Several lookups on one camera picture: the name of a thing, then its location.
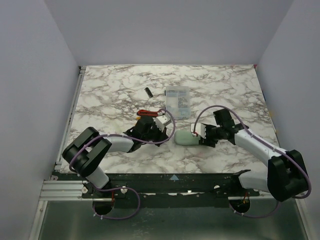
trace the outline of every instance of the marble surface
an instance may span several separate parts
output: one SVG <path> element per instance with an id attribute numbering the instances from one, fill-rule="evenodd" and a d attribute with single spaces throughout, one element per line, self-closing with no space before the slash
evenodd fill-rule
<path id="1" fill-rule="evenodd" d="M 67 144 L 90 126 L 108 134 L 128 130 L 134 126 L 138 110 L 164 107 L 168 85 L 190 88 L 191 117 L 178 120 L 178 130 L 189 129 L 205 107 L 224 105 L 233 109 L 256 134 L 278 145 L 252 65 L 87 66 Z M 153 98 L 148 97 L 146 87 Z M 213 111 L 206 112 L 200 122 L 215 125 Z M 173 139 L 160 147 L 146 144 L 133 153 L 107 154 L 100 167 L 106 173 L 234 173 L 265 168 L 250 153 L 226 140 L 212 148 L 178 146 Z M 61 172 L 69 173 L 65 160 Z"/>

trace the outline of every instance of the red clamp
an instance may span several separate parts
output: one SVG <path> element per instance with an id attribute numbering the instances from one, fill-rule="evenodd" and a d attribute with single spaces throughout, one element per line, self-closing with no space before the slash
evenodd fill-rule
<path id="1" fill-rule="evenodd" d="M 156 118 L 158 116 L 161 116 L 163 115 L 162 111 L 159 110 L 159 111 L 147 111 L 147 110 L 139 110 L 137 113 L 136 113 L 138 116 L 142 117 L 142 116 L 149 116 L 149 117 L 153 117 L 153 118 Z"/>

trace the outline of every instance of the red object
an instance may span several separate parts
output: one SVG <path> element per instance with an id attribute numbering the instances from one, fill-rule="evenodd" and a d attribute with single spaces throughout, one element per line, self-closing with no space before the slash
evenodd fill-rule
<path id="1" fill-rule="evenodd" d="M 139 110 L 136 114 L 140 117 L 142 116 L 150 116 L 150 117 L 158 117 L 161 111 L 147 111 L 147 110 Z"/>

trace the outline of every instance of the white wall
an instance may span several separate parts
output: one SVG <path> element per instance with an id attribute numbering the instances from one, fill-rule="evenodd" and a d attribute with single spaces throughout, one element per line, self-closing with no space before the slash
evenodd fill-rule
<path id="1" fill-rule="evenodd" d="M 79 65 L 257 64 L 293 0 L 45 0 Z"/>
<path id="2" fill-rule="evenodd" d="M 0 3 L 0 239 L 29 236 L 79 69 L 43 0 Z"/>
<path id="3" fill-rule="evenodd" d="M 313 186 L 306 202 L 315 226 L 320 226 L 319 10 L 319 0 L 295 0 L 257 67 L 281 146 L 304 158 Z"/>

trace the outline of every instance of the green sponge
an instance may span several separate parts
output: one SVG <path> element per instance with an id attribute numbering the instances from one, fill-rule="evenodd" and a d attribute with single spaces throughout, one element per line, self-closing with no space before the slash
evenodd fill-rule
<path id="1" fill-rule="evenodd" d="M 174 142 L 182 146 L 199 145 L 200 136 L 193 136 L 188 130 L 178 130 L 174 133 Z"/>

